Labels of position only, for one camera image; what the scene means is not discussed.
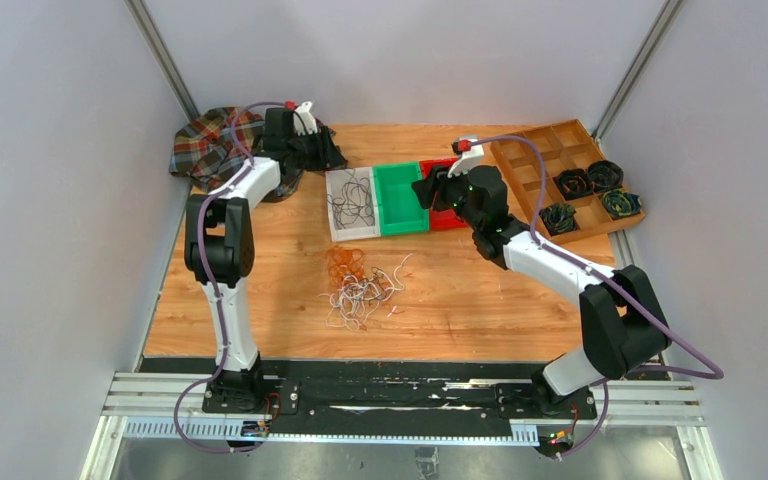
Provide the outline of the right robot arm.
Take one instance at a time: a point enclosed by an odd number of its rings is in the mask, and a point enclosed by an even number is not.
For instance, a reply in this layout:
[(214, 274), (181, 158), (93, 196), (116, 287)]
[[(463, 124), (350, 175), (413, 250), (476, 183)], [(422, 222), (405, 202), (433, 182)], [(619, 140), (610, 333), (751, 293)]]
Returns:
[(483, 258), (539, 281), (578, 307), (581, 346), (531, 377), (531, 403), (540, 414), (558, 416), (578, 391), (600, 380), (619, 380), (671, 345), (645, 272), (586, 261), (532, 233), (510, 213), (497, 168), (482, 165), (450, 176), (435, 166), (411, 188), (421, 208), (451, 210), (468, 225)]

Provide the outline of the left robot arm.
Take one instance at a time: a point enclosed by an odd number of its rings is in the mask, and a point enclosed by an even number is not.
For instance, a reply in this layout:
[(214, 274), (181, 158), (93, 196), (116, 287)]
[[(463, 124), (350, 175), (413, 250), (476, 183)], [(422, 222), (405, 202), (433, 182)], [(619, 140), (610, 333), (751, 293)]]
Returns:
[(264, 379), (246, 296), (254, 208), (293, 195), (306, 172), (347, 164), (313, 102), (260, 106), (263, 114), (212, 109), (174, 137), (170, 172), (198, 189), (185, 206), (184, 261), (208, 299), (217, 340), (217, 371), (203, 382), (208, 413), (269, 413), (278, 397)]

